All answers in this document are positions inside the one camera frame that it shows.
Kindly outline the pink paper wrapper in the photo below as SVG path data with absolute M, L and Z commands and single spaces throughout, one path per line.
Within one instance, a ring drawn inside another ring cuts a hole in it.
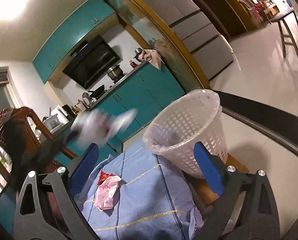
M 121 180 L 119 176 L 115 175 L 98 185 L 93 204 L 99 211 L 110 210 L 114 207 L 114 195 L 119 188 Z

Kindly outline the pink plastic bag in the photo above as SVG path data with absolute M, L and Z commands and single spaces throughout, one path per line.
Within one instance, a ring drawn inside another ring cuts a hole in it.
M 117 116 L 103 110 L 85 111 L 74 120 L 66 141 L 75 140 L 79 147 L 95 143 L 105 145 L 118 132 L 125 131 L 137 115 L 137 109 L 130 109 Z

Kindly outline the carved wooden chair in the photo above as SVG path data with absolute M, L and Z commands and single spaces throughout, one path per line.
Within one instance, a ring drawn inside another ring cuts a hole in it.
M 0 161 L 0 174 L 7 182 L 19 179 L 29 168 L 53 172 L 60 165 L 55 160 L 59 152 L 71 160 L 77 157 L 28 107 L 0 111 L 0 146 L 12 161 L 10 172 Z

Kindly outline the wooden board under basket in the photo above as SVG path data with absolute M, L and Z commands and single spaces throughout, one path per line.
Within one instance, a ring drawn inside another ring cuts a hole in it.
M 193 186 L 193 189 L 201 200 L 207 206 L 214 204 L 216 200 L 224 193 L 225 175 L 227 167 L 233 166 L 235 171 L 248 173 L 246 166 L 242 165 L 238 160 L 228 155 L 227 162 L 210 153 L 198 152 L 198 167 L 202 167 L 202 171 L 206 171 L 206 179 L 199 179 L 185 174 L 186 180 Z

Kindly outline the red small wrapper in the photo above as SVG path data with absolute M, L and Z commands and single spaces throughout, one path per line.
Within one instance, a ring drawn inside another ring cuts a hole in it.
M 101 171 L 97 185 L 101 185 L 107 178 L 115 176 L 114 174 Z

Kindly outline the blue checkered cloth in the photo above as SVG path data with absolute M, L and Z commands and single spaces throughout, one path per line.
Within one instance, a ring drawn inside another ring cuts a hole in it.
M 94 205 L 101 172 L 121 178 L 110 210 Z M 194 239 L 204 224 L 181 169 L 142 140 L 99 163 L 75 200 L 100 239 Z

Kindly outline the black wok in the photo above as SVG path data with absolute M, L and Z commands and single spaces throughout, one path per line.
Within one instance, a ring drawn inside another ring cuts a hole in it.
M 99 86 L 97 89 L 95 90 L 90 90 L 89 93 L 90 93 L 90 96 L 94 99 L 98 99 L 102 96 L 103 93 L 105 93 L 106 90 L 105 90 L 105 85 L 101 85 Z

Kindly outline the white plastic waste basket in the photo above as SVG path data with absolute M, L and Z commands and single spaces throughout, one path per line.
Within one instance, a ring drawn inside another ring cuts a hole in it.
M 217 93 L 208 89 L 192 90 L 152 120 L 143 135 L 144 145 L 188 175 L 202 179 L 203 173 L 193 154 L 195 143 L 201 142 L 224 163 L 228 159 L 221 113 Z

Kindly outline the black range hood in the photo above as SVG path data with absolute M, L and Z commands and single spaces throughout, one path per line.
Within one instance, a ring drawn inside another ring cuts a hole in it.
M 93 40 L 80 45 L 76 55 L 64 68 L 63 73 L 85 89 L 91 87 L 115 63 L 120 56 L 97 35 Z

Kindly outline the steel cooking pot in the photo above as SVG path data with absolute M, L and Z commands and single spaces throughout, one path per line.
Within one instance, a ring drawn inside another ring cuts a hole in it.
M 107 75 L 112 81 L 117 81 L 124 76 L 123 70 L 120 68 L 120 65 L 115 65 L 110 67 L 107 70 Z

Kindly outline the red bottle on counter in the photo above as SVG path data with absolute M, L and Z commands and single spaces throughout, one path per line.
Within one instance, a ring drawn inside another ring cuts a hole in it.
M 134 62 L 134 61 L 129 61 L 130 65 L 133 67 L 133 68 L 136 68 L 137 67 L 137 64 Z

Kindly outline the teal upper cabinets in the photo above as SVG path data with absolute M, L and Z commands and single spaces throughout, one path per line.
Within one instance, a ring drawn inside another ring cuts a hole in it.
M 102 0 L 87 0 L 52 33 L 35 58 L 35 67 L 46 82 L 69 51 L 93 28 L 111 16 L 114 10 Z

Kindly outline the silver refrigerator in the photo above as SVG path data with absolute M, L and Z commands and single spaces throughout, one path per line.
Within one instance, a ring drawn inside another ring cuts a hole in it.
M 193 0 L 142 0 L 176 33 L 208 80 L 233 61 L 229 43 Z

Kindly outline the pink hanging towel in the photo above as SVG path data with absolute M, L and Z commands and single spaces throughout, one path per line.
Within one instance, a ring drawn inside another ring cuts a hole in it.
M 144 49 L 138 56 L 140 61 L 146 61 L 152 66 L 161 70 L 161 64 L 163 63 L 160 54 L 154 49 Z

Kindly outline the wooden stool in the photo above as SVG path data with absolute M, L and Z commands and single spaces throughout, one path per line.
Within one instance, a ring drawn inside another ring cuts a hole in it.
M 295 50 L 297 60 L 298 60 L 298 46 L 295 41 L 295 38 L 291 32 L 290 27 L 288 26 L 286 22 L 286 17 L 289 15 L 293 15 L 295 20 L 296 20 L 296 25 L 298 28 L 298 18 L 297 15 L 294 11 L 294 9 L 290 8 L 284 12 L 279 12 L 274 16 L 273 18 L 270 19 L 270 23 L 277 23 L 278 24 L 278 29 L 280 33 L 280 40 L 282 44 L 282 52 L 283 52 L 283 58 L 286 58 L 286 47 L 287 46 L 292 46 Z

